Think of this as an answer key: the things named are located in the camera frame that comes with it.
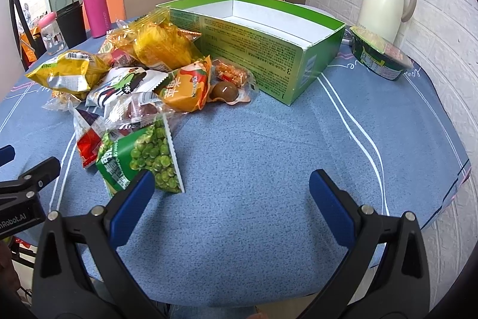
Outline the instant noodle bowl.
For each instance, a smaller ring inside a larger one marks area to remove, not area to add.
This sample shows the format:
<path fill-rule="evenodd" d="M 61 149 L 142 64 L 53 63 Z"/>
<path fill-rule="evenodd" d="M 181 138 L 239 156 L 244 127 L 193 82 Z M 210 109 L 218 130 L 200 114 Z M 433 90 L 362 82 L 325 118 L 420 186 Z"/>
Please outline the instant noodle bowl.
<path fill-rule="evenodd" d="M 378 76 L 395 81 L 413 68 L 406 54 L 378 34 L 359 26 L 351 26 L 350 32 L 354 57 Z"/>

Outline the clear packet dark snack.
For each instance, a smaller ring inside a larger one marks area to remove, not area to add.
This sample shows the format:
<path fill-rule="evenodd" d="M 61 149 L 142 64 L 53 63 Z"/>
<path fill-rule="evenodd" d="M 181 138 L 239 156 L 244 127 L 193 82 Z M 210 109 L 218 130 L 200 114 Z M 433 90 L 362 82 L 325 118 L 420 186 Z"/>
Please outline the clear packet dark snack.
<path fill-rule="evenodd" d="M 175 111 L 153 91 L 122 95 L 105 106 L 106 129 L 138 129 Z"/>

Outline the white black snack bag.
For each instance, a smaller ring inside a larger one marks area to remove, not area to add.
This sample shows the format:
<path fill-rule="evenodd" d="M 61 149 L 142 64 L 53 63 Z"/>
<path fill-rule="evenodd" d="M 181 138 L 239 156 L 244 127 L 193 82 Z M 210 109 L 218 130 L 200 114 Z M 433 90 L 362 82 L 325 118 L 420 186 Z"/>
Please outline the white black snack bag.
<path fill-rule="evenodd" d="M 85 105 L 103 109 L 106 104 L 122 95 L 153 91 L 167 77 L 168 73 L 142 67 L 112 68 L 88 93 Z"/>

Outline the yellow chips bag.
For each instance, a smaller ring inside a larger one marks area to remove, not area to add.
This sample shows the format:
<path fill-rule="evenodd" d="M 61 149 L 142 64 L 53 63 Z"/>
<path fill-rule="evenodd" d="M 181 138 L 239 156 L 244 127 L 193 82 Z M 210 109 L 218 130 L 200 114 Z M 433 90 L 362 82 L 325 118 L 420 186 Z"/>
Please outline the yellow chips bag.
<path fill-rule="evenodd" d="M 38 65 L 26 77 L 52 91 L 84 100 L 109 70 L 108 62 L 99 55 L 72 49 Z"/>

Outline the cream thermal jug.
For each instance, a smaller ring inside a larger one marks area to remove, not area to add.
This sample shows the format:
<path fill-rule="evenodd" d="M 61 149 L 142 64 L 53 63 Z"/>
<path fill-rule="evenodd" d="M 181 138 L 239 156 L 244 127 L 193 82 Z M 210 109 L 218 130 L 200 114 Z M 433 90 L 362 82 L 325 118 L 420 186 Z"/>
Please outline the cream thermal jug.
<path fill-rule="evenodd" d="M 414 14 L 416 3 L 417 0 L 363 0 L 356 24 L 393 44 L 401 24 Z"/>

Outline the orange apple snack bag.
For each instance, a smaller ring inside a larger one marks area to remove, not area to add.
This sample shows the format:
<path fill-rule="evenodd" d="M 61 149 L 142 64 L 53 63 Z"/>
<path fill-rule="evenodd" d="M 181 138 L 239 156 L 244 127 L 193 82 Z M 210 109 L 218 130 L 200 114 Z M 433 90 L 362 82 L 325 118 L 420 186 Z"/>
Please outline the orange apple snack bag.
<path fill-rule="evenodd" d="M 209 56 L 169 73 L 168 81 L 154 93 L 177 112 L 202 110 L 211 86 L 212 60 Z"/>

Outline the black cup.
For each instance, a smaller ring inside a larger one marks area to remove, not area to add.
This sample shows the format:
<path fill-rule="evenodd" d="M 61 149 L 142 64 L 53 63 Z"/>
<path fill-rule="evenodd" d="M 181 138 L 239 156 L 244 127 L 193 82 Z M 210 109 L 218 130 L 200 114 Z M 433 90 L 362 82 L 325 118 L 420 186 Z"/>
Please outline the black cup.
<path fill-rule="evenodd" d="M 83 7 L 79 1 L 74 1 L 57 11 L 56 20 L 68 48 L 74 48 L 87 39 Z"/>

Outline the small pink lid bottle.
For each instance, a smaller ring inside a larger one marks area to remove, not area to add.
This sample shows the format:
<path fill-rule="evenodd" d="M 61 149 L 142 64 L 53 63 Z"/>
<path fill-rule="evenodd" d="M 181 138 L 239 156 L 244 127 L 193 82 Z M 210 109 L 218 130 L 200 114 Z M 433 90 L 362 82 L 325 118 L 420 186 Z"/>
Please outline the small pink lid bottle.
<path fill-rule="evenodd" d="M 57 15 L 54 11 L 40 18 L 38 27 L 47 54 L 54 55 L 66 48 L 66 41 L 58 25 Z"/>

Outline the green cardboard box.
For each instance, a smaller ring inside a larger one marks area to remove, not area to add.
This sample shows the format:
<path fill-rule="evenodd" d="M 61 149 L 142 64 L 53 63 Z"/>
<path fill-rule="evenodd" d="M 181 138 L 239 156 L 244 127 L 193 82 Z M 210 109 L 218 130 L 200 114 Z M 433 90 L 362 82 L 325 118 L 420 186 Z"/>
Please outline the green cardboard box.
<path fill-rule="evenodd" d="M 339 52 L 345 24 L 280 0 L 175 0 L 179 28 L 200 33 L 204 55 L 245 67 L 258 88 L 291 105 Z"/>

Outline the large yellow snack bag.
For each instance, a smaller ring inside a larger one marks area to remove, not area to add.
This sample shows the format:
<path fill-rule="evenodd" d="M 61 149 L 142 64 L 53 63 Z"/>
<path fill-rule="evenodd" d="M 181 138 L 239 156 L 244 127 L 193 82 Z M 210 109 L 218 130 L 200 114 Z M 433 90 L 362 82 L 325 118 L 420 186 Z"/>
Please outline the large yellow snack bag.
<path fill-rule="evenodd" d="M 147 68 L 171 72 L 200 59 L 200 53 L 188 35 L 171 22 L 168 7 L 156 7 L 128 23 L 134 56 Z"/>

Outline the green peas snack bag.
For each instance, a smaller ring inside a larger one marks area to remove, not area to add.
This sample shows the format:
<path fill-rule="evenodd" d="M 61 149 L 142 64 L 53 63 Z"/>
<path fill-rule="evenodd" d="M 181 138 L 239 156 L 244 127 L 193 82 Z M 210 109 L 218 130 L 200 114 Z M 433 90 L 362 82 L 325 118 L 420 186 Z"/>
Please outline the green peas snack bag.
<path fill-rule="evenodd" d="M 162 113 L 152 123 L 126 135 L 112 130 L 104 134 L 96 168 L 110 195 L 125 190 L 142 170 L 152 173 L 156 189 L 185 192 L 169 118 Z"/>

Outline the blue tablecloth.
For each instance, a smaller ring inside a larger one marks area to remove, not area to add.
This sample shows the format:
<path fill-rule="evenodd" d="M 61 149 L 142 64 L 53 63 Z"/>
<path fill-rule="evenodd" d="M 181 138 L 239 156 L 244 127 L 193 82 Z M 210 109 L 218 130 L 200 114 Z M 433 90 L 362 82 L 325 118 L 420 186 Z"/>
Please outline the blue tablecloth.
<path fill-rule="evenodd" d="M 208 104 L 174 132 L 185 192 L 158 191 L 118 252 L 153 300 L 255 305 L 319 291 L 345 255 L 310 195 L 323 169 L 359 204 L 423 229 L 432 295 L 477 241 L 477 128 L 418 59 L 395 82 L 341 47 L 291 105 Z"/>

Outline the braised egg packet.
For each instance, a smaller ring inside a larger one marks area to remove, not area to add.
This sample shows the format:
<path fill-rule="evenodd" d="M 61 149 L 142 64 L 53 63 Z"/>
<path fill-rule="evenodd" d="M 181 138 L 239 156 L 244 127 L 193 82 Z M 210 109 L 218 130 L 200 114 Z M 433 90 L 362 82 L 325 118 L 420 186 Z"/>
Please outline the braised egg packet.
<path fill-rule="evenodd" d="M 249 104 L 258 93 L 255 76 L 251 71 L 222 58 L 212 62 L 211 88 L 207 102 L 219 102 L 230 106 Z"/>

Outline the red small snack packet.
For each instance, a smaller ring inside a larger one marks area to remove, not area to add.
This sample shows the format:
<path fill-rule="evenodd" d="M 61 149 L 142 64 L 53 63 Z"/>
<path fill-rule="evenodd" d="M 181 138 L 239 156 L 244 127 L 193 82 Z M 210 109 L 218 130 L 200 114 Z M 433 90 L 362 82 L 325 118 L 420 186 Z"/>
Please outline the red small snack packet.
<path fill-rule="evenodd" d="M 76 147 L 83 168 L 96 162 L 103 135 L 106 132 L 102 116 L 82 109 L 73 109 L 73 124 Z"/>

